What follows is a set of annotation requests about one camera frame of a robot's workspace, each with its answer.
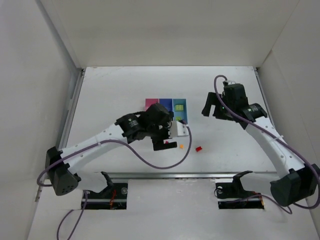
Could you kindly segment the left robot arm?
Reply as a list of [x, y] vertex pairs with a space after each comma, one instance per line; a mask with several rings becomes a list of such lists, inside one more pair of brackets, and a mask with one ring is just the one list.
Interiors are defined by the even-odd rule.
[[184, 124], [174, 120], [174, 114], [160, 103], [152, 104], [146, 111], [129, 113], [97, 135], [72, 147], [46, 152], [46, 172], [57, 196], [64, 196], [75, 189], [108, 194], [113, 185], [104, 171], [82, 171], [90, 162], [118, 147], [130, 146], [148, 137], [153, 150], [162, 151], [177, 147], [176, 142], [166, 140], [181, 136]]

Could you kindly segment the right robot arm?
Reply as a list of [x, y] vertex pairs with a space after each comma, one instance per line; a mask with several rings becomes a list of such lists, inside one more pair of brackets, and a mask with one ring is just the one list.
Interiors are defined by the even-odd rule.
[[273, 164], [277, 177], [268, 179], [246, 170], [236, 174], [232, 182], [221, 183], [221, 199], [248, 198], [254, 189], [273, 199], [282, 207], [297, 205], [298, 201], [320, 191], [320, 169], [310, 164], [290, 147], [272, 125], [267, 112], [258, 103], [250, 104], [245, 88], [240, 83], [225, 81], [223, 92], [209, 92], [202, 110], [207, 117], [214, 107], [213, 116], [233, 121], [258, 143]]

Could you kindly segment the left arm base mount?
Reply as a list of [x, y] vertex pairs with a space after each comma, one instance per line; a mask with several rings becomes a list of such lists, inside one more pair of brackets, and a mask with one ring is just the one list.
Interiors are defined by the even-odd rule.
[[104, 171], [80, 172], [78, 188], [82, 194], [81, 207], [86, 210], [125, 210], [127, 208], [128, 182], [112, 180]]

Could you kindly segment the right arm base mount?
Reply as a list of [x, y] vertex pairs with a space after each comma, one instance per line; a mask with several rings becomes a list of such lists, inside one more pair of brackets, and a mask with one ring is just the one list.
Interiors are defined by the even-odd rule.
[[215, 183], [214, 195], [220, 210], [265, 209], [259, 193], [245, 190], [241, 183], [244, 176], [252, 173], [250, 170], [243, 171], [234, 175], [232, 181]]

